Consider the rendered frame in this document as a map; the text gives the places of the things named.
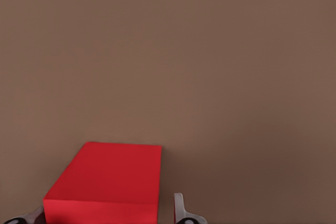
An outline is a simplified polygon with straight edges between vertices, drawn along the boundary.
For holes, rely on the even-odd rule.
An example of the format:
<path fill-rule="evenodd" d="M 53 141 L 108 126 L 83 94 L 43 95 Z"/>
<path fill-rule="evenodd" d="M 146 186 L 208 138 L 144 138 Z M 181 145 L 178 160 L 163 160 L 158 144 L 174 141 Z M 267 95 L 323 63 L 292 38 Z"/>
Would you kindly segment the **red wooden cube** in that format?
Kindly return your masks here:
<path fill-rule="evenodd" d="M 87 142 L 43 198 L 47 224 L 157 224 L 161 154 Z"/>

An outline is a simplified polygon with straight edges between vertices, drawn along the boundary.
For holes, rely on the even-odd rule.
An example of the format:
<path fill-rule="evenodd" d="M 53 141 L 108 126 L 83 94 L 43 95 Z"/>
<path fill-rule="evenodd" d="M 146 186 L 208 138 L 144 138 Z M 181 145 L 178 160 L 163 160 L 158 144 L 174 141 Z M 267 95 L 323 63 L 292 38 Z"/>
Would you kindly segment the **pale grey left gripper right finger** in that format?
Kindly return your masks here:
<path fill-rule="evenodd" d="M 182 193 L 174 193 L 174 224 L 207 224 L 207 220 L 200 215 L 185 209 Z"/>

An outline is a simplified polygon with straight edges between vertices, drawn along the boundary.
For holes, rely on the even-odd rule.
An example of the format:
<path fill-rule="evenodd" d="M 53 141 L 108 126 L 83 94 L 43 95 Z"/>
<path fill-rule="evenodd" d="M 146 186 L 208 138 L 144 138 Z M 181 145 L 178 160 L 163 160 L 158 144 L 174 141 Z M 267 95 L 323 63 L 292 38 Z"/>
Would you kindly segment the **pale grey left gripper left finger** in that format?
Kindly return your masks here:
<path fill-rule="evenodd" d="M 45 224 L 44 207 L 40 206 L 33 212 L 8 219 L 3 224 Z"/>

